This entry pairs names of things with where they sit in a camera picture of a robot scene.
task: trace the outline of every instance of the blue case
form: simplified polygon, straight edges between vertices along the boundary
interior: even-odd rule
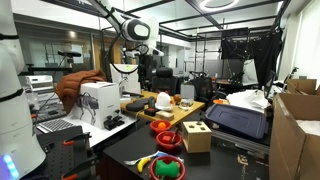
[[[238,133],[261,139],[268,132],[263,113],[238,106],[215,104],[206,111],[206,119]]]

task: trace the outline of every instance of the red bowl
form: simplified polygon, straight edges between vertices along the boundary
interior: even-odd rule
[[[158,125],[159,125],[159,123],[161,123],[161,122],[163,122],[163,123],[166,124],[166,128],[163,128],[163,129],[159,129],[159,128],[158,128]],[[160,133],[160,132],[169,130],[169,129],[171,128],[171,124],[170,124],[170,122],[167,121],[167,120],[156,120],[156,121],[152,121],[152,122],[150,123],[150,128],[153,129],[156,133]]]
[[[182,180],[184,178],[184,176],[186,175],[186,168],[185,168],[184,164],[178,158],[173,157],[173,156],[161,156],[161,157],[154,159],[150,164],[149,173],[150,173],[151,179],[153,179],[153,180],[161,179],[161,177],[157,177],[155,174],[157,160],[163,160],[163,162],[166,164],[169,164],[172,161],[175,161],[175,162],[179,163],[179,165],[180,165],[180,175],[177,178],[165,177],[164,178],[165,180]]]
[[[173,149],[179,146],[182,142],[182,137],[179,134],[176,134],[174,137],[175,143],[172,143],[171,140],[174,134],[175,132],[173,131],[164,131],[159,133],[156,137],[157,143],[166,149]]]

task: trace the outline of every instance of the white printer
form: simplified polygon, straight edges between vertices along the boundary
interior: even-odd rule
[[[48,75],[26,76],[26,82],[30,86],[32,92],[38,94],[38,103],[40,106],[47,102],[48,104],[56,104],[59,97],[54,92],[53,78]]]

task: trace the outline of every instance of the monitor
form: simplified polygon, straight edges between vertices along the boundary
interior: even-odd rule
[[[273,81],[276,77],[276,73],[274,71],[270,71],[267,79],[267,83],[265,84],[264,87],[264,97],[268,99],[270,91],[272,89]]]
[[[138,67],[138,65],[133,64],[114,64],[114,66],[124,72],[130,72]],[[119,84],[124,78],[127,78],[126,81],[122,82],[124,91],[129,93],[141,94],[138,70],[134,71],[131,74],[122,74],[118,72],[111,64],[110,69],[113,83]]]

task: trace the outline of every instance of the brown jacket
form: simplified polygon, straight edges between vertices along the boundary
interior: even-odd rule
[[[63,76],[55,91],[63,103],[64,110],[69,113],[77,101],[81,84],[106,81],[101,70],[80,71]]]

